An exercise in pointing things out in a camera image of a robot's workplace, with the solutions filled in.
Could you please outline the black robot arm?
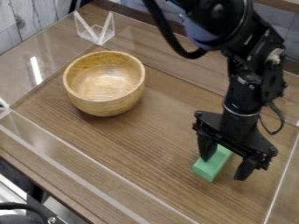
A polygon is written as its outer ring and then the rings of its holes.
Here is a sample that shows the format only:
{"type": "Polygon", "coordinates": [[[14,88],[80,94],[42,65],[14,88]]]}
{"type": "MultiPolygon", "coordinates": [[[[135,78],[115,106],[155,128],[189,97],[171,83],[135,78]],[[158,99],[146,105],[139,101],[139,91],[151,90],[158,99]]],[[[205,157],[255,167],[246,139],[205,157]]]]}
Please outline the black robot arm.
{"type": "Polygon", "coordinates": [[[285,39],[258,15],[254,0],[170,0],[185,18],[193,43],[205,51],[219,51],[229,62],[229,92],[223,112],[198,111],[193,125],[201,158],[209,161],[223,145],[243,157],[235,173],[245,180],[267,169],[278,148],[262,135],[261,111],[277,108],[285,95],[285,39]]]}

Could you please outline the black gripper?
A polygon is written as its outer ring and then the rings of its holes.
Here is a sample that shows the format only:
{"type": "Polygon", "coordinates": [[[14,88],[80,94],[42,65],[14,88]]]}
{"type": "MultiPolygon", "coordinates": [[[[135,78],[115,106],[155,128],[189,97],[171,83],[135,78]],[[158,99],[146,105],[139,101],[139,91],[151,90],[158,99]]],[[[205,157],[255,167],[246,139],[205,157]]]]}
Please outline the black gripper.
{"type": "Polygon", "coordinates": [[[254,170],[267,170],[278,148],[263,136],[258,128],[261,109],[241,109],[223,105],[223,113],[198,110],[194,114],[193,129],[198,135],[201,157],[207,162],[225,146],[242,157],[234,179],[245,181],[254,170]]]}

